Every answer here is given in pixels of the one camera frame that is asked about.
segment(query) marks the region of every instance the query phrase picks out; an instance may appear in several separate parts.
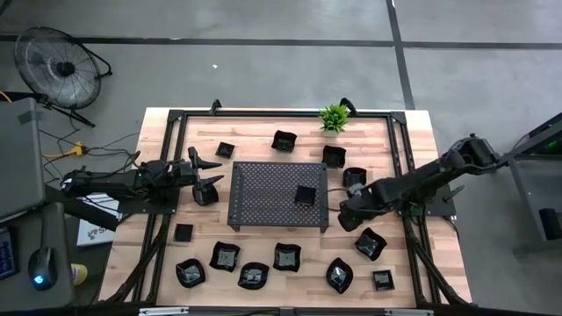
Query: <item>fan stand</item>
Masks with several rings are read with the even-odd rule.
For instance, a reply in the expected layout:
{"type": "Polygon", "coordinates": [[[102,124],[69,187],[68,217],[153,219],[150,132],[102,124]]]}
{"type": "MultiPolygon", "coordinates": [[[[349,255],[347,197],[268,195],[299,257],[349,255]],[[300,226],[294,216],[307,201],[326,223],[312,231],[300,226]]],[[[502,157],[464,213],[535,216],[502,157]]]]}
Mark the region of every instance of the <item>fan stand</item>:
{"type": "Polygon", "coordinates": [[[40,93],[32,93],[32,92],[9,92],[9,91],[4,91],[4,93],[6,94],[7,97],[10,98],[11,101],[19,101],[28,97],[32,97],[35,99],[35,101],[37,101],[37,103],[43,104],[43,108],[47,109],[47,110],[55,110],[57,112],[59,112],[60,114],[67,116],[71,119],[74,119],[84,125],[90,126],[90,127],[96,127],[96,125],[92,122],[90,122],[88,119],[86,119],[85,117],[83,117],[82,115],[78,114],[76,111],[74,110],[70,110],[70,111],[64,111],[61,108],[58,108],[52,104],[47,103],[47,99],[48,97],[46,95],[42,95],[40,93]]]}

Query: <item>computer mouse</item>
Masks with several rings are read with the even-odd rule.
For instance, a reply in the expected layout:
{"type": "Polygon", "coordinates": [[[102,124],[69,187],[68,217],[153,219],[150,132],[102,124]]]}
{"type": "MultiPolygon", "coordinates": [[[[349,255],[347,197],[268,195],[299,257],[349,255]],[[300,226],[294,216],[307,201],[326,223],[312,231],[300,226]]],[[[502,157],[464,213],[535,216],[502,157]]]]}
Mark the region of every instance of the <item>computer mouse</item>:
{"type": "Polygon", "coordinates": [[[29,257],[27,273],[37,291],[48,290],[56,283],[57,271],[54,264],[54,249],[41,247],[29,257]]]}

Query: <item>green plant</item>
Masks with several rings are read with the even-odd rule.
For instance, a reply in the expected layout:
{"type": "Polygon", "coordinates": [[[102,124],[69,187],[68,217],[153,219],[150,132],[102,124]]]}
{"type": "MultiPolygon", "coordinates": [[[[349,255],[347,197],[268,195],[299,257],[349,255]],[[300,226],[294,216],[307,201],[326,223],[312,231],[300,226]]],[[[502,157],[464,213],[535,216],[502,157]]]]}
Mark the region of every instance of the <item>green plant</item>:
{"type": "Polygon", "coordinates": [[[348,124],[348,109],[345,105],[331,104],[320,110],[320,117],[324,121],[324,131],[345,132],[343,126],[348,124]]]}

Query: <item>potted plant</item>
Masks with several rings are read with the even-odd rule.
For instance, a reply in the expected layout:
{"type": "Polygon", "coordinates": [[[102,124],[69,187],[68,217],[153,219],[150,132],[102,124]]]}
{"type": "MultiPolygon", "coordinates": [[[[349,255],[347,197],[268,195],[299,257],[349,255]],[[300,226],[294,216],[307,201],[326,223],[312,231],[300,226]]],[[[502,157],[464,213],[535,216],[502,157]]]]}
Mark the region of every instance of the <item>potted plant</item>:
{"type": "Polygon", "coordinates": [[[348,109],[345,105],[331,104],[326,109],[320,110],[320,117],[324,122],[324,136],[335,137],[338,133],[345,132],[343,126],[348,123],[348,109]]]}

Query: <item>wooden tabletop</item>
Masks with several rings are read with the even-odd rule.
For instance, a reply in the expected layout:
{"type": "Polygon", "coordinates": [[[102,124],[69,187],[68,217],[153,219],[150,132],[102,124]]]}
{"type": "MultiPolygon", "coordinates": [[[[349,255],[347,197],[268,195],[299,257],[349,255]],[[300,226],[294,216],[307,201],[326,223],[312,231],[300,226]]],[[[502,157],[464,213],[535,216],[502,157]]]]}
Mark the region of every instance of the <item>wooden tabletop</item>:
{"type": "MultiPolygon", "coordinates": [[[[169,108],[147,109],[137,147],[141,151],[138,162],[160,158],[169,110],[169,108]]],[[[427,111],[405,111],[405,113],[415,166],[419,167],[437,157],[429,114],[427,111]]],[[[177,126],[178,124],[171,141],[169,159],[172,158],[175,149],[177,126]]],[[[184,157],[187,157],[187,148],[194,146],[203,160],[223,163],[222,167],[201,171],[200,175],[225,177],[216,184],[220,201],[214,205],[199,206],[193,201],[191,188],[182,189],[177,214],[172,218],[169,230],[158,305],[414,306],[404,229],[401,220],[393,212],[376,217],[350,233],[341,228],[336,218],[337,212],[330,213],[330,226],[324,234],[321,234],[318,228],[263,226],[242,226],[241,231],[237,233],[227,225],[228,192],[234,161],[320,162],[323,147],[334,145],[347,149],[344,168],[367,169],[368,182],[380,177],[394,176],[386,122],[383,119],[350,118],[345,127],[346,132],[336,138],[323,137],[320,127],[319,118],[189,118],[184,157]],[[299,136],[291,154],[280,154],[270,147],[276,130],[296,133],[299,136]],[[214,155],[221,141],[236,145],[230,160],[214,155]],[[174,228],[178,223],[194,225],[190,243],[172,240],[174,228]],[[353,247],[354,241],[367,226],[388,242],[388,246],[375,262],[371,262],[353,247]],[[216,270],[209,266],[213,246],[217,241],[233,243],[241,247],[238,265],[234,272],[216,270]],[[302,247],[298,273],[272,268],[274,248],[278,242],[293,243],[302,247]],[[354,271],[353,282],[342,295],[329,287],[325,280],[328,265],[337,257],[342,258],[354,271]],[[205,266],[206,282],[192,289],[185,289],[177,281],[175,266],[189,258],[196,258],[205,266]],[[267,284],[261,290],[249,291],[238,286],[241,266],[247,262],[261,262],[270,266],[267,284]],[[383,269],[392,271],[394,291],[375,291],[371,273],[383,269]]],[[[399,129],[396,128],[396,131],[402,165],[406,166],[399,129]]],[[[343,169],[329,170],[329,189],[341,187],[342,171],[343,169]]],[[[330,192],[329,203],[332,207],[337,207],[339,201],[344,198],[343,192],[330,192]]],[[[115,232],[115,241],[107,264],[100,299],[111,296],[138,262],[147,217],[147,215],[133,215],[115,232]]],[[[470,301],[465,268],[455,232],[443,219],[428,218],[427,225],[436,266],[458,294],[470,301]]],[[[424,293],[429,297],[427,273],[421,262],[419,265],[424,293]]],[[[152,269],[151,263],[144,284],[143,297],[148,293],[152,269]]]]}

